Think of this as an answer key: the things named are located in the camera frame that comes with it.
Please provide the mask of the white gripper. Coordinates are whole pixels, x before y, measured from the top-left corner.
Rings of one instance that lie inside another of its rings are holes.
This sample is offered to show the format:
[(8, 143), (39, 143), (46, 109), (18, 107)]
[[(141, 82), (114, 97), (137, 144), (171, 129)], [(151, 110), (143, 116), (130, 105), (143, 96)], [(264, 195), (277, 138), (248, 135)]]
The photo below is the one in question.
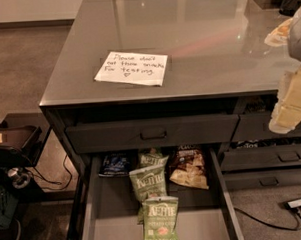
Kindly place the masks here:
[(271, 113), (269, 130), (276, 134), (286, 134), (295, 130), (301, 122), (301, 66), (295, 72), (287, 71), (284, 74), (277, 95), (282, 104), (292, 108), (276, 103)]

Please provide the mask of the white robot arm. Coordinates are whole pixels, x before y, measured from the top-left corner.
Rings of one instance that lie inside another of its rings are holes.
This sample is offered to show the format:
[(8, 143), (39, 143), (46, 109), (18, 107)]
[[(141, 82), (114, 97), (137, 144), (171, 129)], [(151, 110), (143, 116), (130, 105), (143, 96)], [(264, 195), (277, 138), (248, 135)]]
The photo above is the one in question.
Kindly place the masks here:
[(301, 122), (301, 6), (292, 18), (276, 27), (264, 40), (271, 47), (286, 46), (289, 56), (300, 61), (294, 72), (286, 72), (278, 86), (278, 101), (271, 113), (269, 130), (286, 134)]

